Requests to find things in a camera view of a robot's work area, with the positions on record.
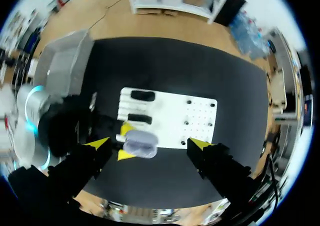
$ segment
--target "yellow object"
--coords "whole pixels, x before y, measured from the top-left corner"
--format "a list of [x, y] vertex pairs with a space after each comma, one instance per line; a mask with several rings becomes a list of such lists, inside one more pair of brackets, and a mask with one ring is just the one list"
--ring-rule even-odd
[[214, 145], [212, 143], [203, 142], [201, 140], [198, 140], [192, 137], [190, 138], [190, 140], [192, 140], [202, 151], [204, 150], [204, 147], [208, 147], [209, 145]]
[[119, 152], [118, 152], [118, 161], [131, 159], [131, 158], [134, 158], [134, 157], [135, 156], [133, 154], [127, 153], [123, 149], [120, 149]]
[[125, 136], [126, 133], [130, 130], [135, 130], [135, 128], [133, 126], [131, 126], [130, 123], [128, 122], [124, 122], [123, 125], [121, 126], [121, 129], [120, 129], [120, 134], [122, 136]]
[[[135, 128], [133, 126], [131, 126], [130, 123], [124, 122], [123, 125], [121, 126], [120, 134], [122, 136], [125, 136], [128, 131], [134, 130], [134, 129]], [[133, 154], [127, 153], [123, 149], [120, 149], [119, 152], [118, 152], [118, 161], [131, 159], [131, 158], [134, 158], [134, 157], [135, 156]]]
[[107, 141], [108, 139], [110, 139], [109, 137], [103, 138], [103, 139], [99, 139], [97, 141], [93, 141], [93, 142], [89, 142], [86, 143], [85, 145], [90, 145], [91, 147], [95, 147], [95, 150], [97, 150], [101, 145], [104, 144], [105, 141]]

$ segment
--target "cable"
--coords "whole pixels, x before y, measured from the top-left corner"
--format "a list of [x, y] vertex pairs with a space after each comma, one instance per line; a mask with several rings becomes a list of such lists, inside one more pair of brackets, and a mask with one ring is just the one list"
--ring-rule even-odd
[[274, 189], [274, 195], [275, 195], [275, 204], [274, 204], [274, 208], [273, 208], [273, 212], [275, 213], [277, 205], [278, 205], [278, 189], [277, 189], [277, 183], [276, 183], [276, 179], [275, 179], [275, 173], [274, 173], [274, 165], [273, 165], [273, 161], [272, 161], [272, 156], [269, 155], [269, 167], [270, 167], [270, 171], [271, 171], [271, 179], [272, 179], [272, 185], [273, 185], [273, 189]]
[[107, 15], [108, 10], [109, 10], [110, 8], [112, 8], [113, 6], [115, 6], [117, 3], [119, 3], [120, 1], [122, 1], [122, 0], [118, 0], [118, 1], [115, 2], [114, 4], [105, 7], [106, 10], [105, 10], [104, 15], [103, 15], [101, 18], [99, 18], [94, 24], [92, 24], [91, 27], [90, 27], [88, 30], [92, 29], [97, 23], [99, 23], [99, 22]]

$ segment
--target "black cable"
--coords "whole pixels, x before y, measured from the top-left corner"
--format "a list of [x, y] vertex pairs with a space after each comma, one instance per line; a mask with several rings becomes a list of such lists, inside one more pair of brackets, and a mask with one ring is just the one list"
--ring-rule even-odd
[[89, 28], [89, 30], [92, 29], [97, 23], [100, 22], [100, 20], [102, 20], [102, 19], [107, 15], [107, 12], [108, 12], [108, 10], [109, 10], [110, 8], [112, 8], [113, 6], [115, 6], [115, 5], [116, 5], [117, 3], [119, 3], [120, 1], [122, 1], [122, 0], [118, 0], [118, 1], [115, 2], [114, 4], [112, 4], [112, 5], [108, 6], [108, 7], [105, 7], [106, 10], [105, 10], [104, 15], [103, 15], [101, 18], [99, 18], [94, 24], [92, 24], [91, 27]]
[[214, 226], [240, 226], [248, 225], [244, 224], [246, 221], [250, 221], [250, 218], [254, 217], [256, 219], [256, 212], [266, 203], [266, 201], [272, 195], [274, 189], [270, 185], [254, 202], [247, 204], [244, 207], [242, 213], [238, 213], [236, 216], [229, 215], [227, 218], [223, 218], [217, 222]]
[[274, 195], [275, 195], [275, 204], [274, 204], [274, 208], [273, 208], [273, 212], [274, 213], [276, 211], [277, 205], [278, 205], [278, 189], [277, 189], [277, 182], [275, 179], [275, 173], [274, 173], [274, 165], [273, 165], [273, 161], [272, 161], [272, 157], [271, 155], [269, 155], [269, 167], [270, 167], [270, 171], [271, 171], [271, 179], [272, 179], [272, 185], [273, 185], [273, 189], [274, 189]]

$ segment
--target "wall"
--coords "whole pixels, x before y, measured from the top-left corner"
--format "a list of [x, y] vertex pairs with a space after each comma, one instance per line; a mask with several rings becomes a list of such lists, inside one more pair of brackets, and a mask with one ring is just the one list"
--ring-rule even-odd
[[267, 32], [273, 27], [283, 33], [288, 43], [297, 51], [306, 48], [300, 29], [283, 0], [246, 0], [243, 10], [256, 19], [256, 24]]
[[53, 0], [19, 0], [16, 2], [16, 5], [8, 15], [2, 29], [0, 35], [4, 35], [4, 31], [7, 30], [9, 23], [11, 22], [12, 18], [15, 14], [20, 11], [25, 18], [29, 18], [31, 12], [33, 10], [37, 10], [38, 16], [41, 19], [44, 19], [49, 16], [50, 9], [48, 9], [48, 4]]

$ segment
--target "wooden floor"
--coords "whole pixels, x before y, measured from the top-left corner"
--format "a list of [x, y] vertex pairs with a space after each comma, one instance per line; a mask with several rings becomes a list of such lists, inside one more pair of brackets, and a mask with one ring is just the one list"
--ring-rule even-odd
[[[220, 49], [251, 62], [248, 56], [240, 54], [228, 28], [217, 23], [207, 24], [205, 18], [183, 12], [179, 12], [178, 16], [132, 14], [129, 0], [71, 0], [59, 13], [49, 18], [34, 55], [38, 57], [50, 41], [80, 29], [90, 29], [90, 35], [95, 40], [127, 36], [183, 40]], [[252, 63], [266, 72], [271, 71], [268, 60], [259, 59]], [[266, 135], [273, 126], [269, 110]], [[256, 170], [253, 170], [252, 177], [256, 177], [261, 171], [267, 153], [268, 150]], [[87, 192], [81, 192], [76, 199], [87, 212], [98, 214], [101, 210], [101, 199]], [[184, 226], [198, 225], [202, 221], [200, 215], [207, 208], [208, 205], [203, 205], [184, 209], [188, 213], [178, 223]]]

